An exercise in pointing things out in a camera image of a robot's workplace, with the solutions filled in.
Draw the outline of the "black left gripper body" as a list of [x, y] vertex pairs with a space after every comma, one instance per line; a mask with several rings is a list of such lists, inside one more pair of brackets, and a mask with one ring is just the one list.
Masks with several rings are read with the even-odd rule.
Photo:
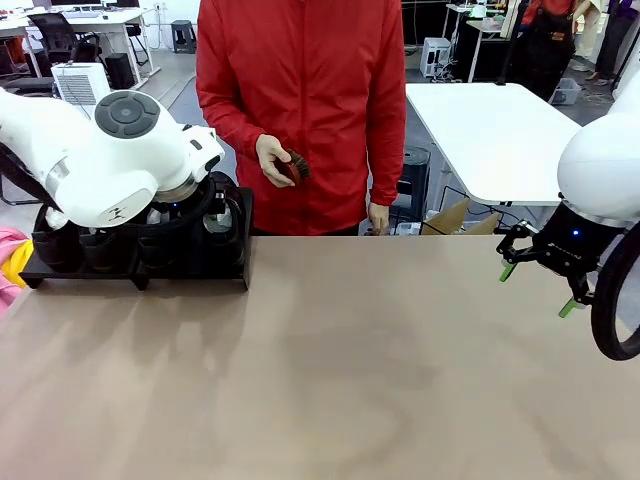
[[153, 223], [165, 224], [178, 220], [192, 220], [205, 213], [211, 201], [211, 187], [201, 183], [186, 199], [171, 202], [153, 202]]

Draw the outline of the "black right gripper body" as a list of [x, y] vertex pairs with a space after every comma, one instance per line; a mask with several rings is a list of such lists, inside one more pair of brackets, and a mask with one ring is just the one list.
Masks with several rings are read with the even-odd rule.
[[565, 202], [532, 238], [534, 260], [567, 279], [582, 280], [623, 227], [601, 224], [576, 213]]

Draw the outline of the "person's right hand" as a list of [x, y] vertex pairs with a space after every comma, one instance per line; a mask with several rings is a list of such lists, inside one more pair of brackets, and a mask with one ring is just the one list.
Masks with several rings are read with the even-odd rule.
[[271, 135], [261, 134], [255, 144], [256, 154], [265, 177], [277, 188], [293, 187], [295, 183], [281, 174], [275, 163], [289, 163], [291, 156], [286, 152], [279, 140]]

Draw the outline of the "person's left hand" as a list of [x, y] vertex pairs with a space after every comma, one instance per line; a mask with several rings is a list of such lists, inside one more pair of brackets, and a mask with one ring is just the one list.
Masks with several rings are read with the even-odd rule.
[[368, 218], [371, 223], [370, 234], [375, 236], [386, 235], [389, 229], [389, 207], [370, 202], [368, 206]]

